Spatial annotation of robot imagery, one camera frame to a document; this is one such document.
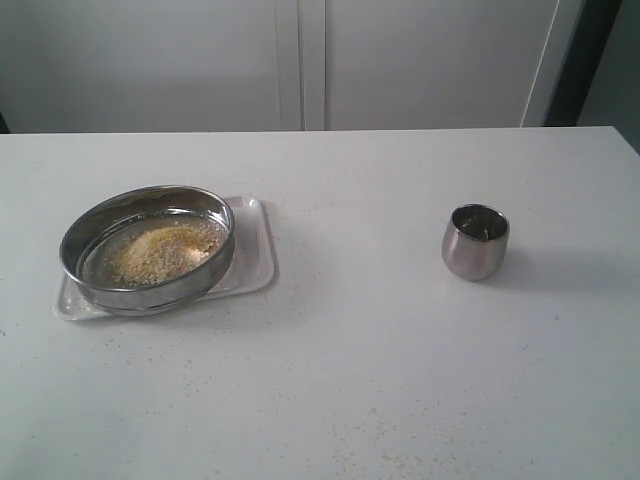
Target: table surface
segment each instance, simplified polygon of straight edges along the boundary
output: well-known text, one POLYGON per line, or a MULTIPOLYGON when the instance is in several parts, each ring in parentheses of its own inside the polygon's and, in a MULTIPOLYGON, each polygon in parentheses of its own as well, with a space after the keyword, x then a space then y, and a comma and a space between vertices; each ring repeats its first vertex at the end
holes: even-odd
POLYGON ((611 128, 0 138, 0 478, 636 479, 640 158, 611 128), (64 322, 68 225, 114 194, 265 202, 267 289, 64 322), (484 283, 453 208, 512 235, 484 283))

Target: metal cup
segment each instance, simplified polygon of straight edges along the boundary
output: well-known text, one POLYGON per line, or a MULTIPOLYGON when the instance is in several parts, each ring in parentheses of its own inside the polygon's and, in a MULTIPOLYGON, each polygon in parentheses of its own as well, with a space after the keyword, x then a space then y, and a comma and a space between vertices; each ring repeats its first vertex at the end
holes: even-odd
POLYGON ((485 205, 463 205, 451 214, 442 240, 442 259, 453 273, 473 282, 494 273, 504 260, 509 221, 485 205))

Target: cup rim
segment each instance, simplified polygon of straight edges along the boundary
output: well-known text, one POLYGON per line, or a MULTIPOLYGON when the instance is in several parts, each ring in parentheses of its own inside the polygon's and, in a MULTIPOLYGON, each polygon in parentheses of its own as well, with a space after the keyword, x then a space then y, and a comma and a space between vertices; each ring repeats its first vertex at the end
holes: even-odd
POLYGON ((471 241, 479 242, 479 243, 492 243, 492 242, 499 241, 499 240, 507 237, 509 235, 509 231, 511 230, 511 224, 509 223, 509 219, 506 217, 506 215, 504 213, 502 213, 497 208, 493 208, 493 207, 490 207, 489 205, 484 205, 482 203, 466 203, 464 205, 460 205, 459 207, 455 208, 453 210, 453 212, 451 212, 451 217, 450 217, 449 221, 450 221, 451 225, 453 226, 453 228, 455 228, 456 232, 459 235, 461 235, 461 236, 463 236, 465 238, 468 238, 471 241), (492 214, 497 215, 502 220, 504 220, 504 222, 505 222, 504 232, 502 232, 501 235, 498 235, 495 238, 484 240, 482 238, 473 237, 473 236, 469 235, 468 233, 465 233, 463 230, 461 230, 458 227, 458 225, 456 224, 457 222, 455 221, 454 217, 455 217, 456 213, 460 212, 461 210, 466 209, 466 208, 471 208, 471 207, 480 208, 482 210, 487 210, 488 212, 491 212, 492 214))

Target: metal bowl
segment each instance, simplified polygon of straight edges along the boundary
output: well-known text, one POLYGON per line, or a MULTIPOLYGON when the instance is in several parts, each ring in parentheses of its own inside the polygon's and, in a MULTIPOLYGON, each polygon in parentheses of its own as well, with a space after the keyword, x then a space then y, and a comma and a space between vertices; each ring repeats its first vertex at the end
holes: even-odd
POLYGON ((89 302, 119 315, 150 315, 193 300, 222 279, 233 260, 234 230, 231 207, 213 193, 173 185, 142 188, 106 200, 76 220, 62 239, 60 260, 89 302), (186 217, 216 222, 226 233, 220 249, 193 270, 139 288, 105 284, 87 270, 92 253, 122 229, 149 219, 186 217))

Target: cabinet door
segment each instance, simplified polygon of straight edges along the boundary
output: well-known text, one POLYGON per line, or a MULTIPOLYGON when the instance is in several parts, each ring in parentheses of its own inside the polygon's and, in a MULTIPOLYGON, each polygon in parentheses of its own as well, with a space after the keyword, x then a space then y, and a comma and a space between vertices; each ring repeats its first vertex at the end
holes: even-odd
POLYGON ((327 0, 326 126, 542 124, 580 6, 327 0))
POLYGON ((14 132, 300 129, 296 0, 3 0, 14 132))

